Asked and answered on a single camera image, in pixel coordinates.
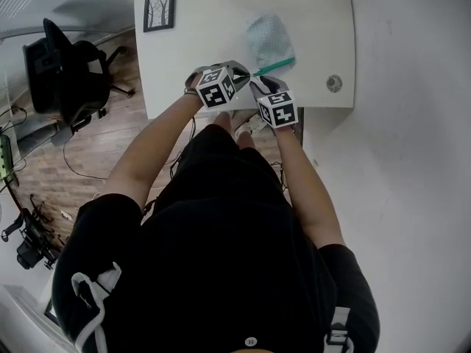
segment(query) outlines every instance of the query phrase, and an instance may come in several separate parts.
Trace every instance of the button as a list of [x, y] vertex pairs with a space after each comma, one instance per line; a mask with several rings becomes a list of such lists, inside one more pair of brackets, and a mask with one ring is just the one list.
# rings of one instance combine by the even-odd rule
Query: button
[[255, 345], [257, 345], [257, 339], [256, 338], [246, 338], [245, 339], [245, 345], [255, 346]]

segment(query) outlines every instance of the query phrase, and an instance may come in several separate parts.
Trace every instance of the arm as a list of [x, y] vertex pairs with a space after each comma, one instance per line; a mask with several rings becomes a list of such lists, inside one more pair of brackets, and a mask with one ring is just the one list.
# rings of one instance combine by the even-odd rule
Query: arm
[[275, 130], [291, 203], [305, 234], [320, 249], [328, 244], [345, 246], [332, 201], [289, 127]]
[[355, 352], [373, 353], [380, 338], [380, 319], [368, 282], [353, 252], [338, 244], [319, 253], [337, 287], [337, 306], [350, 309], [346, 328]]
[[126, 149], [111, 171], [102, 195], [120, 193], [129, 196], [142, 210], [152, 183], [180, 133], [202, 105], [198, 96], [185, 94], [160, 114]]

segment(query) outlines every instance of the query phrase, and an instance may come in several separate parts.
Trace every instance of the leg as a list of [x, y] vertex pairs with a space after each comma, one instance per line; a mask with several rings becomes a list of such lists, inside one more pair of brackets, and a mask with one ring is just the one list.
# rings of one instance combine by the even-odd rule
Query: leg
[[238, 136], [237, 145], [240, 150], [245, 149], [245, 148], [257, 149], [255, 148], [255, 143], [253, 142], [252, 135], [248, 131], [242, 132]]
[[227, 133], [229, 133], [229, 135], [232, 136], [233, 128], [230, 124], [230, 115], [229, 115], [229, 113], [226, 113], [225, 111], [220, 113], [217, 116], [217, 118], [214, 119], [213, 124], [215, 124], [217, 126], [220, 126], [221, 128], [224, 128], [227, 131]]
[[132, 96], [134, 96], [134, 90], [125, 91], [115, 85], [110, 85], [110, 89], [117, 92], [118, 94], [123, 94], [127, 96], [127, 98], [131, 98]]
[[239, 148], [230, 131], [230, 120], [227, 113], [218, 116], [214, 124], [209, 124], [183, 149], [177, 169], [178, 175], [183, 168], [195, 161], [213, 155], [238, 156]]
[[113, 62], [113, 60], [115, 59], [116, 56], [118, 56], [119, 54], [123, 54], [124, 52], [126, 52], [126, 47], [124, 46], [119, 46], [112, 54], [110, 57], [108, 57], [108, 59], [106, 60], [106, 65], [107, 67], [110, 66], [110, 64]]

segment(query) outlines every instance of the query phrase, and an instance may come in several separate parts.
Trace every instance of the strap buckle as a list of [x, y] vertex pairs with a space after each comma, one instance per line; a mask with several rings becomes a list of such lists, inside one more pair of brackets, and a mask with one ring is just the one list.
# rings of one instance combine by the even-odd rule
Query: strap buckle
[[333, 325], [327, 334], [326, 344], [331, 346], [343, 346], [347, 343], [348, 331], [341, 324]]

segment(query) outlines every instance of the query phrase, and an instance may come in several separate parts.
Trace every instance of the black office chair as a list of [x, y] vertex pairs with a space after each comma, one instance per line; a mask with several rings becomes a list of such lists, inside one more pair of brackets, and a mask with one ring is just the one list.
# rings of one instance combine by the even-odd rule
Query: black office chair
[[[39, 114], [59, 115], [72, 134], [91, 121], [94, 113], [101, 118], [110, 90], [131, 97], [134, 92], [112, 85], [108, 67], [126, 48], [118, 47], [107, 59], [92, 43], [81, 40], [72, 44], [60, 29], [44, 18], [46, 37], [24, 46], [29, 90], [33, 107]], [[88, 70], [88, 63], [98, 60], [102, 74]]]
[[23, 224], [24, 229], [20, 232], [24, 240], [16, 249], [16, 260], [24, 269], [31, 269], [46, 258], [44, 265], [52, 269], [60, 255], [60, 249], [52, 244], [54, 234], [42, 225], [35, 213], [31, 214], [28, 209], [22, 209], [13, 224], [1, 232], [1, 239], [8, 242], [10, 234], [20, 229]]

